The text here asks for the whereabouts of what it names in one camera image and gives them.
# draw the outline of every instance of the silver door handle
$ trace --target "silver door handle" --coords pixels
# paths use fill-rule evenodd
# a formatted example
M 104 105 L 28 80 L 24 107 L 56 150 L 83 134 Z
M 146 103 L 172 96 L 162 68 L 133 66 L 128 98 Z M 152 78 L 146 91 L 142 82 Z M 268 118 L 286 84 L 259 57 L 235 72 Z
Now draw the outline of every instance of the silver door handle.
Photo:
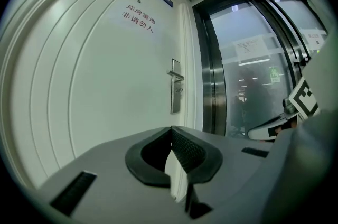
M 174 72 L 174 71 L 172 71 L 172 70 L 167 70 L 167 74 L 168 74 L 169 76 L 172 76 L 172 77 L 174 77 L 174 78 L 177 78 L 178 81 L 183 81 L 183 80 L 184 80 L 184 76 L 182 76 L 182 75 L 180 75 L 180 74 L 178 74 L 178 73 L 176 73 L 176 72 Z

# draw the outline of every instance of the white door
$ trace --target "white door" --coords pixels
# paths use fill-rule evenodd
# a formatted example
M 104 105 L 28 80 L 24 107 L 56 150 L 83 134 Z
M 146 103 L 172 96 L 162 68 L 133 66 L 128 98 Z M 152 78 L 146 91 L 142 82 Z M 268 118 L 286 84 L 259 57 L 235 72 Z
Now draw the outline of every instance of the white door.
M 55 0 L 16 61 L 15 146 L 39 187 L 95 145 L 180 124 L 170 114 L 172 59 L 181 63 L 179 4 Z

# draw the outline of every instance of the white paper notice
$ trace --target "white paper notice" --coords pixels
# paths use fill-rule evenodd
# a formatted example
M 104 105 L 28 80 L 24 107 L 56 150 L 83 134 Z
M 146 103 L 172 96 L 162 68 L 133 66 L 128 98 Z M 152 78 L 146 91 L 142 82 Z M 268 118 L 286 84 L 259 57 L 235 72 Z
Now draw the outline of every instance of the white paper notice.
M 318 30 L 302 30 L 302 34 L 308 42 L 309 48 L 311 50 L 321 49 L 322 45 L 324 44 L 324 39 L 322 35 L 319 34 Z
M 235 41 L 233 44 L 235 45 L 239 61 L 245 61 L 269 55 L 268 48 L 265 45 L 262 35 Z

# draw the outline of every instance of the black metal frame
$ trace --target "black metal frame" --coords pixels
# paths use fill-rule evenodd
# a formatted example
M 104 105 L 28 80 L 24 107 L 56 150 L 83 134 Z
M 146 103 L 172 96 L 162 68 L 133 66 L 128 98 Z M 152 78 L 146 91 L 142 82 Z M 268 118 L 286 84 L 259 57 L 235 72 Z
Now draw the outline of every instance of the black metal frame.
M 290 24 L 290 27 L 295 31 L 297 38 L 294 36 L 289 25 L 283 20 L 283 17 L 269 4 L 269 1 L 281 12 Z M 307 0 L 300 1 L 310 9 L 315 18 L 317 18 L 323 28 L 325 28 L 318 16 L 310 8 Z M 273 0 L 204 0 L 195 5 L 193 10 L 198 29 L 202 60 L 204 97 L 203 131 L 205 132 L 225 135 L 227 117 L 226 84 L 223 74 L 223 65 L 218 40 L 210 20 L 210 15 L 244 2 L 250 3 L 257 8 L 276 33 L 290 68 L 293 87 L 296 86 L 302 76 L 300 62 L 306 60 L 298 43 L 305 49 L 307 58 L 311 58 L 298 28 L 285 11 Z

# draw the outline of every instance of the glass panel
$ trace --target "glass panel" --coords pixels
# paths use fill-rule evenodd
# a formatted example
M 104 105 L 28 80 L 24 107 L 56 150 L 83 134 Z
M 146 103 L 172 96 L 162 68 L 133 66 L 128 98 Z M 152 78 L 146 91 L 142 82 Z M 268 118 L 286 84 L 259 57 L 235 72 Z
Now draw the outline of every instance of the glass panel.
M 303 41 L 313 57 L 326 40 L 326 31 L 317 18 L 300 0 L 275 0 L 299 29 Z
M 227 93 L 226 135 L 247 131 L 283 113 L 292 89 L 290 71 L 276 35 L 248 3 L 211 16 L 219 42 Z

